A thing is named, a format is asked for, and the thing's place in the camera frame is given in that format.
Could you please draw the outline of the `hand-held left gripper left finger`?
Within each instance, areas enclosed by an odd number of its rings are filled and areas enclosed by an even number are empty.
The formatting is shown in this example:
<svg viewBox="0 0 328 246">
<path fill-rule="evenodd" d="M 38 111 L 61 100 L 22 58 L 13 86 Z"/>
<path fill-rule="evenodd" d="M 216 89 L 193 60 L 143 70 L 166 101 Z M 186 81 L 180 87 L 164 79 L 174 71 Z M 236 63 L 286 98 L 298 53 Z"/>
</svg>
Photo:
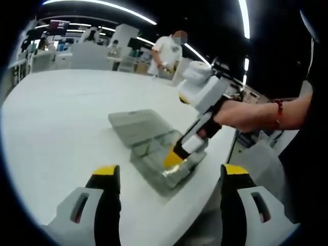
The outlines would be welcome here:
<svg viewBox="0 0 328 246">
<path fill-rule="evenodd" d="M 120 245 L 120 211 L 120 167 L 105 166 L 57 206 L 43 229 L 58 245 Z"/>
</svg>

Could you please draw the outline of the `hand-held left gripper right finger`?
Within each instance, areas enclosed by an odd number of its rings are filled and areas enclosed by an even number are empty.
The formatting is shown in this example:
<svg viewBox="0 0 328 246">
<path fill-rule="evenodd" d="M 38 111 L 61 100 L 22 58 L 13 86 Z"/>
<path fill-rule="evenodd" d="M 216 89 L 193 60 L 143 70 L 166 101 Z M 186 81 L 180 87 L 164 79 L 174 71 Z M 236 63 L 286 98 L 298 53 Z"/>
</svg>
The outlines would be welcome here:
<svg viewBox="0 0 328 246">
<path fill-rule="evenodd" d="M 282 245 L 300 226 L 284 205 L 240 166 L 221 166 L 221 245 Z"/>
</svg>

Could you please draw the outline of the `person's right hand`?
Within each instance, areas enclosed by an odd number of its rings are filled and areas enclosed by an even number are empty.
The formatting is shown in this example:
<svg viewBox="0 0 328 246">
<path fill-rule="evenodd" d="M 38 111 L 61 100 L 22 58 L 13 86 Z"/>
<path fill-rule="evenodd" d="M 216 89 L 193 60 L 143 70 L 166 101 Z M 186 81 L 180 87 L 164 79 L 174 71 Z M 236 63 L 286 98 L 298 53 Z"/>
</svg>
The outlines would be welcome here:
<svg viewBox="0 0 328 246">
<path fill-rule="evenodd" d="M 233 127 L 241 132 L 273 129 L 278 125 L 277 119 L 277 104 L 249 104 L 233 100 L 225 101 L 214 116 L 218 124 Z"/>
</svg>

